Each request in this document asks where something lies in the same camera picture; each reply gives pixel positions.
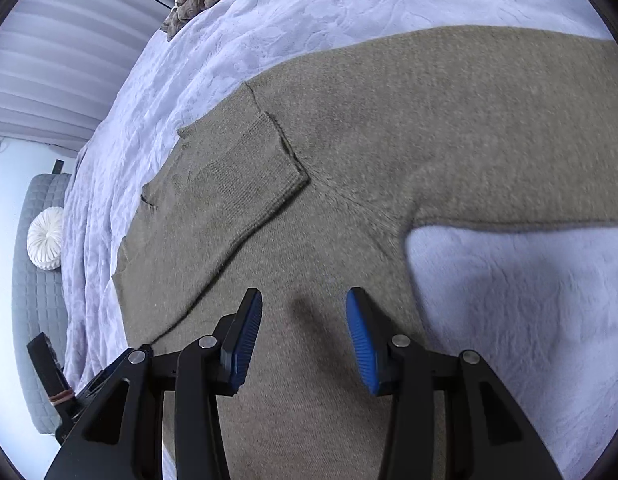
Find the lavender plush bed blanket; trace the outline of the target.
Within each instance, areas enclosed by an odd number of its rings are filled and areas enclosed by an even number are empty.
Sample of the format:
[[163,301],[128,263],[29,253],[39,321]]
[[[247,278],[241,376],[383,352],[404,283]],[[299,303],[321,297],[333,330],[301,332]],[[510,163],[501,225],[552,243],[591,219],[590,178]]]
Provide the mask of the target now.
[[[82,149],[65,198],[72,384],[84,386],[134,347],[113,281],[118,249],[143,186],[183,128],[294,58],[467,26],[617,46],[586,0],[221,0],[171,41],[157,32]],[[405,237],[405,258],[427,337],[420,344],[479,352],[563,476],[583,478],[618,429],[618,224],[512,232],[420,226]]]

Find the olive green knit sweater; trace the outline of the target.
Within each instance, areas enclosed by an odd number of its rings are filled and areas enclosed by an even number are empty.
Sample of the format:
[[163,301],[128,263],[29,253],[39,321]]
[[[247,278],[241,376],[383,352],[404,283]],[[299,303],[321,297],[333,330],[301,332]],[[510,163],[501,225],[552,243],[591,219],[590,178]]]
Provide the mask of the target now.
[[178,351],[263,317],[220,404],[236,479],[373,479],[388,405],[361,385],[345,298],[425,342],[405,258],[420,226],[618,224],[618,47],[443,27],[294,58],[183,128],[141,192],[114,284],[131,346]]

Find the white round ruffled pillow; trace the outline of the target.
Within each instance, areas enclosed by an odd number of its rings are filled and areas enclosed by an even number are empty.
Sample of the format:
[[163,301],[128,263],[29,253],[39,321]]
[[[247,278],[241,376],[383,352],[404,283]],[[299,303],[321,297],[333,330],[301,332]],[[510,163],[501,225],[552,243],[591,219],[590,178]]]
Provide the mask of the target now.
[[49,207],[29,225],[26,250],[37,269],[53,271],[61,266],[64,209]]

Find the grey pleated curtain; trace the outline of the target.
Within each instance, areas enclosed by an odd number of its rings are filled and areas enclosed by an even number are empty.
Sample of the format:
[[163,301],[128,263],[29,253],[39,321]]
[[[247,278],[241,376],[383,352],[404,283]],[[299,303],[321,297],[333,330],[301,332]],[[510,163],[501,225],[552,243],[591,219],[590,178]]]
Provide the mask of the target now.
[[173,0],[0,0],[0,138],[77,152]]

